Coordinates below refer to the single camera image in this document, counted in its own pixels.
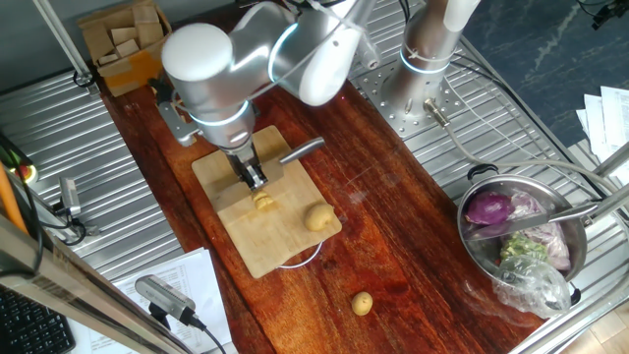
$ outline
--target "orange object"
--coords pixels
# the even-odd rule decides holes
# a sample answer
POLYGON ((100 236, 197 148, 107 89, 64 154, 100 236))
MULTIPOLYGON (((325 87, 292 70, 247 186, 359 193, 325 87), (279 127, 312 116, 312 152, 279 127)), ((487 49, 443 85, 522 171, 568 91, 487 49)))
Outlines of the orange object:
POLYGON ((13 190, 11 189, 11 182, 9 182, 9 177, 7 177, 6 171, 0 173, 0 199, 2 199, 2 203, 4 204, 4 209, 7 211, 7 217, 14 225, 18 226, 20 230, 24 231, 24 233, 29 234, 27 230, 27 226, 24 224, 24 220, 22 219, 22 214, 20 213, 20 208, 18 207, 18 202, 16 201, 16 196, 13 194, 13 190))

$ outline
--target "pot handle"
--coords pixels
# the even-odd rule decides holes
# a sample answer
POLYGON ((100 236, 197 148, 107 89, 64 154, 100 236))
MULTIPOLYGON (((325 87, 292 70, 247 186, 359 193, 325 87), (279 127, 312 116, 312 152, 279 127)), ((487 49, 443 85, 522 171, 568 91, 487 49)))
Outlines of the pot handle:
POLYGON ((468 171, 468 181, 472 182, 472 178, 478 174, 485 173, 487 171, 493 171, 495 174, 500 174, 498 172, 498 167, 496 165, 490 163, 483 163, 478 166, 474 166, 470 168, 468 171))

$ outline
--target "keyboard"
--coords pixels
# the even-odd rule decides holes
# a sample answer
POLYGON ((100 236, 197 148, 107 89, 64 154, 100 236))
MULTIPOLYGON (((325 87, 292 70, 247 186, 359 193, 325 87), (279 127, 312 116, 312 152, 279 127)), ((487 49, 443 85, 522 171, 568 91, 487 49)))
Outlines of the keyboard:
POLYGON ((0 287, 0 352, 63 354, 75 345, 65 317, 0 287))

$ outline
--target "peeled potato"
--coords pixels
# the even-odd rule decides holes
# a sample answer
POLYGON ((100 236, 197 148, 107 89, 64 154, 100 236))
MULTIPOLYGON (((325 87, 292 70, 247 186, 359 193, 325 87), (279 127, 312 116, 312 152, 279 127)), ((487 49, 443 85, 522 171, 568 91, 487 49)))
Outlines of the peeled potato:
POLYGON ((257 191, 252 194, 252 200, 256 204, 256 209, 262 210, 263 208, 273 204, 273 198, 265 191, 257 191))
POLYGON ((304 218, 304 225, 311 231, 321 231, 334 219, 334 207, 324 203, 311 207, 304 218))
POLYGON ((361 291, 352 300, 352 310, 358 316, 364 316, 370 312, 373 305, 373 298, 370 293, 361 291))

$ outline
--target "green vegetable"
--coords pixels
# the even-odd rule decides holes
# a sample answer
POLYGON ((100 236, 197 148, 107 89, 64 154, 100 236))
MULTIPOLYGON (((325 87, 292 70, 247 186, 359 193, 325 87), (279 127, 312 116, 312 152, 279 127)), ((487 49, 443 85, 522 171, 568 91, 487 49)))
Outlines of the green vegetable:
POLYGON ((536 260, 548 262, 546 246, 532 241, 528 237, 516 232, 502 245, 500 258, 504 261, 512 256, 529 256, 536 260))

